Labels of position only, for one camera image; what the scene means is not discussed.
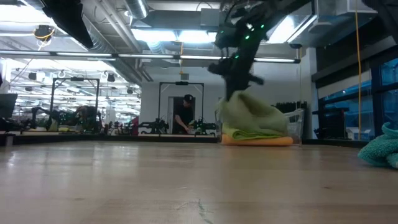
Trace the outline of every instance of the table surface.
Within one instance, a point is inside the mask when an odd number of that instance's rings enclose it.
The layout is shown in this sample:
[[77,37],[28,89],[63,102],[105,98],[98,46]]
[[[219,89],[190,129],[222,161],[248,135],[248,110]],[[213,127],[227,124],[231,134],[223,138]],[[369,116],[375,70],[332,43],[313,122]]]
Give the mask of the table surface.
[[358,149],[63,142],[0,147],[3,224],[396,223],[398,177]]

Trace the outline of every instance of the plastic bin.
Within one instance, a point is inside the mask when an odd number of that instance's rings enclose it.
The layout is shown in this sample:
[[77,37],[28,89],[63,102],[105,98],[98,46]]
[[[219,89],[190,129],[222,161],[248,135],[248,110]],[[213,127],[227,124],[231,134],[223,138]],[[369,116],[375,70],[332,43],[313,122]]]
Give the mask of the plastic bin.
[[304,127],[304,112],[305,110],[303,109],[297,109],[293,112],[284,114],[289,120],[287,125],[289,136],[294,139],[295,144],[301,144]]
[[[303,109],[297,109],[293,112],[284,114],[286,118],[289,120],[287,125],[287,129],[289,132],[289,136],[293,138],[294,144],[301,144],[301,139],[303,135],[303,126],[304,126],[304,112]],[[218,138],[219,142],[221,142],[222,138],[222,127],[223,122],[218,116],[218,111],[215,111],[215,118],[216,118],[216,137]]]

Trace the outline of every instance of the red object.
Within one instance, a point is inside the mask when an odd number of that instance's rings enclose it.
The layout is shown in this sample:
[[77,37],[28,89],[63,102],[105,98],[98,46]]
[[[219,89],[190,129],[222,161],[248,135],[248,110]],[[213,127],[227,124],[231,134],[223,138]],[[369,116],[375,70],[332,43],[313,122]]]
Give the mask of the red object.
[[138,135],[139,116],[131,120],[131,135]]

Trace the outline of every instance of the robot arm setup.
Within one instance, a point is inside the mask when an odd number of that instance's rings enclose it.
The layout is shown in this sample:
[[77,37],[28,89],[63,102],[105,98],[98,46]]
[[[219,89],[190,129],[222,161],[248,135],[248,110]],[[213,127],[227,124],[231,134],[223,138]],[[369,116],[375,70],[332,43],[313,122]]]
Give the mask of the robot arm setup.
[[246,1],[232,3],[224,24],[220,24],[215,45],[223,51],[234,47],[238,50],[230,57],[220,59],[208,67],[209,72],[221,75],[226,83],[226,99],[229,100],[235,91],[245,90],[249,82],[263,85],[264,80],[249,73],[254,57],[263,39],[267,40],[267,31],[272,29],[286,15],[296,11],[310,0],[267,0],[256,4],[248,11],[240,10],[241,18],[233,24],[229,15],[234,8],[244,7]]

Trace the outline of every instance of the green towel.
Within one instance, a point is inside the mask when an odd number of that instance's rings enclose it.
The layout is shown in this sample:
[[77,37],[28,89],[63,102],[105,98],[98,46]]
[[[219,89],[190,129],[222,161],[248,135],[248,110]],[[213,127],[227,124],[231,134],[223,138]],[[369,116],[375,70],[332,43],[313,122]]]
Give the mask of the green towel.
[[358,157],[374,166],[398,169],[398,130],[388,126],[390,123],[383,125],[384,134],[363,147]]
[[287,136],[288,120],[277,108],[236,91],[218,105],[223,133],[235,140],[272,139]]

